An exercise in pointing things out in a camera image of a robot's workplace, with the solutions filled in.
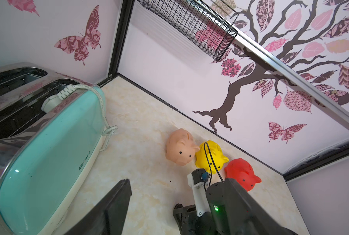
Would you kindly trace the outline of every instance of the black cable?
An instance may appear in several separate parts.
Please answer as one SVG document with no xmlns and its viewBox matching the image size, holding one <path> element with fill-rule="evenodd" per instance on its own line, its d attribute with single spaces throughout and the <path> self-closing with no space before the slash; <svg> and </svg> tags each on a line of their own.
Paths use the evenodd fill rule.
<svg viewBox="0 0 349 235">
<path fill-rule="evenodd" d="M 208 183 L 208 186 L 210 187 L 210 185 L 211 185 L 211 179 L 213 178 L 213 172 L 212 172 L 212 170 L 211 170 L 210 162 L 208 161 L 207 152 L 206 152 L 206 144 L 207 144 L 207 142 L 205 142 L 205 143 L 203 144 L 203 149 L 205 150 L 207 163 L 208 163 L 208 166 L 210 167 L 210 175 L 211 175 L 211 176 L 210 176 L 210 182 Z"/>
<path fill-rule="evenodd" d="M 207 143 L 207 142 L 205 142 L 205 144 L 207 144 L 208 152 L 210 153 L 211 161 L 213 161 L 213 164 L 214 164 L 214 168 L 215 168 L 215 170 L 216 170 L 216 173 L 218 173 L 220 180 L 224 183 L 223 178 L 220 176 L 219 171 L 218 171 L 218 169 L 216 168 L 216 165 L 215 165 L 213 156 L 211 155 L 210 147 L 208 146 L 208 143 Z"/>
</svg>

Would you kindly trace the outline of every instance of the black wire basket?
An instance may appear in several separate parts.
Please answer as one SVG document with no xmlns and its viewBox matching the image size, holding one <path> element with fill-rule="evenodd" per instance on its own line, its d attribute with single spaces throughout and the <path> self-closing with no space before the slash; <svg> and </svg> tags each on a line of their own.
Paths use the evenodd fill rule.
<svg viewBox="0 0 349 235">
<path fill-rule="evenodd" d="M 219 60 L 237 31 L 201 0 L 138 0 L 167 21 L 206 54 Z"/>
</svg>

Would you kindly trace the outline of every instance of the white bracket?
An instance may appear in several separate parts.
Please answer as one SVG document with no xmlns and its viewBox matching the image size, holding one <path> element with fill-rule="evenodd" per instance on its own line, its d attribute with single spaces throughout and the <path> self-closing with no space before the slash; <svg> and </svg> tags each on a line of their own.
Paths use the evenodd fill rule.
<svg viewBox="0 0 349 235">
<path fill-rule="evenodd" d="M 194 184 L 193 181 L 193 176 L 188 174 L 188 184 L 193 190 L 193 196 L 194 196 L 194 201 L 196 203 L 196 209 L 197 209 L 197 216 L 201 217 L 205 212 L 211 212 L 210 207 L 208 205 L 208 201 L 206 198 L 206 192 L 203 187 L 203 184 L 207 182 L 199 182 L 196 185 Z"/>
</svg>

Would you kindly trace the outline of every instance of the toaster slot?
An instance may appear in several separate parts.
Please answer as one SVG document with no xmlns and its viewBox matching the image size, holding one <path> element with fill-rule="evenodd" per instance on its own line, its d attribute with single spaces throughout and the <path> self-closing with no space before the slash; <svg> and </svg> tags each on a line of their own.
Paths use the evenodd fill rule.
<svg viewBox="0 0 349 235">
<path fill-rule="evenodd" d="M 39 68 L 17 68 L 0 73 L 0 96 L 21 87 L 48 73 Z"/>
<path fill-rule="evenodd" d="M 59 93 L 68 85 L 78 82 L 60 79 L 32 92 L 28 97 L 0 111 L 0 139 L 12 137 L 30 127 L 45 115 L 41 106 L 46 98 Z"/>
</svg>

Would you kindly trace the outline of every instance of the white power cord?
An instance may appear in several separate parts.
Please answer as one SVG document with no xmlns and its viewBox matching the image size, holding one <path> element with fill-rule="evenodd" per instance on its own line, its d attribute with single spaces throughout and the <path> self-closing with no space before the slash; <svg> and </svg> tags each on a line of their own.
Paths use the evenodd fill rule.
<svg viewBox="0 0 349 235">
<path fill-rule="evenodd" d="M 100 93 L 96 89 L 94 89 L 93 87 L 86 86 L 86 85 L 81 85 L 81 84 L 79 84 L 79 85 L 68 85 L 62 91 L 60 91 L 58 94 L 50 96 L 49 98 L 47 98 L 44 101 L 44 103 L 42 104 L 41 110 L 43 110 L 44 112 L 48 113 L 54 107 L 59 105 L 69 95 L 71 95 L 76 89 L 87 89 L 87 90 L 93 92 L 97 96 L 97 98 L 99 99 L 100 107 L 102 109 L 102 116 L 103 116 L 104 124 L 106 126 L 106 130 L 104 130 L 103 133 L 102 133 L 102 136 L 106 136 L 106 139 L 104 141 L 104 144 L 103 144 L 100 152 L 104 151 L 108 147 L 108 143 L 109 143 L 109 139 L 110 139 L 111 135 L 115 133 L 115 131 L 117 130 L 118 126 L 112 126 L 111 127 L 109 125 L 108 121 L 106 120 L 106 116 L 105 116 L 105 108 L 104 108 L 103 98 L 100 95 Z"/>
</svg>

